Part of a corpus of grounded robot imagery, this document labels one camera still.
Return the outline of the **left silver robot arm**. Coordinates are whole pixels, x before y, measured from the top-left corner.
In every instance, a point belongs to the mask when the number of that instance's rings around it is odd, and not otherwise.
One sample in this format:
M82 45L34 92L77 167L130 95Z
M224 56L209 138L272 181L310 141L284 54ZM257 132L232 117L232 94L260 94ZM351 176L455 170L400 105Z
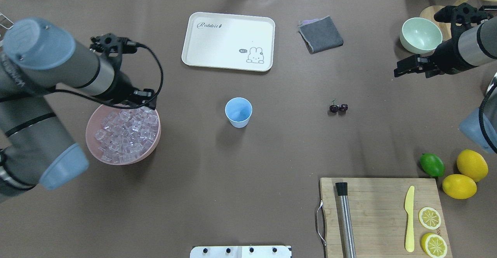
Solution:
M53 190L89 167L82 148L45 99L56 92L108 107L154 110L164 71L151 48L112 33L87 48L46 19L28 17L7 29L1 49L1 202L41 184ZM121 72L122 56L143 48L160 71L159 86L139 89Z

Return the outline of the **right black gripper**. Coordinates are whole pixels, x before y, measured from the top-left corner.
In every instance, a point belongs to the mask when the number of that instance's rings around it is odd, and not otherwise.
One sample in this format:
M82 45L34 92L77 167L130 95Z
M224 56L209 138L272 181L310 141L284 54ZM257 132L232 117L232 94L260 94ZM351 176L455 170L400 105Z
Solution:
M457 60L457 49L454 45L440 46L430 56L415 54L396 62L394 77L399 78L405 74L423 73L426 78L437 75L457 74L454 63Z

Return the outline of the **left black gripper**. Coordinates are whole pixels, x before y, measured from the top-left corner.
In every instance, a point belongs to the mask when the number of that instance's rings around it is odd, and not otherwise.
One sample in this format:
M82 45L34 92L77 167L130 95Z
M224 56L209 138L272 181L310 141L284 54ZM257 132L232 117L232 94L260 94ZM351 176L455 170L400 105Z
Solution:
M136 105L136 108L140 108L153 99L157 100L153 89L138 90L129 78L115 78L109 89L109 102L112 104Z

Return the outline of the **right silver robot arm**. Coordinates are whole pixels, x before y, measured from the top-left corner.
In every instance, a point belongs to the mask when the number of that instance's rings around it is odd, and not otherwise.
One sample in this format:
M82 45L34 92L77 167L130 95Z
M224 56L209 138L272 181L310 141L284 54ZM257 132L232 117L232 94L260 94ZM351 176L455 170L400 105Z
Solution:
M458 74L496 61L496 18L460 33L438 45L435 51L423 57L412 55L398 61L394 77L423 73L427 79L442 74ZM461 131L487 152L496 152L496 77L487 88L479 107L461 124Z

